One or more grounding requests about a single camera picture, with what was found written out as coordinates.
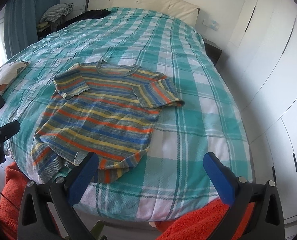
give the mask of knitted shirt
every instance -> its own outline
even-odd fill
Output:
[[[89,152],[99,157],[94,181],[115,181],[147,153],[161,107],[184,104],[170,78],[135,65],[75,64],[52,79],[31,151],[43,182]]]

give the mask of orange towel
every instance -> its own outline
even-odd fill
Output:
[[[2,193],[19,208],[28,178],[19,170],[15,162],[7,166],[5,172],[5,187]],[[18,215],[19,211],[5,198],[1,197],[0,226],[8,239],[17,239]]]
[[[232,240],[240,238],[251,217],[254,203],[250,203]],[[229,206],[216,199],[205,207],[189,212],[173,221],[155,222],[156,228],[164,232],[157,240],[206,240],[220,223]]]

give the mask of curtain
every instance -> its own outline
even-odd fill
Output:
[[[44,12],[60,0],[9,0],[5,6],[4,40],[10,59],[38,41],[36,25]]]

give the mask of blue gripper pad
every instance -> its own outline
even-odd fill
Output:
[[[225,167],[212,152],[204,155],[203,167],[222,202],[231,207],[235,201],[235,193],[238,190],[234,173],[228,167]]]
[[[98,156],[97,154],[93,154],[68,189],[67,201],[71,206],[81,201],[91,179],[94,177],[95,181],[97,181],[97,175]]]

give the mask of cable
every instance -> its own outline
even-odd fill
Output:
[[[1,192],[0,192],[0,194],[19,211],[19,208],[17,206],[15,206],[15,204],[12,201],[10,201],[7,197],[5,197]]]

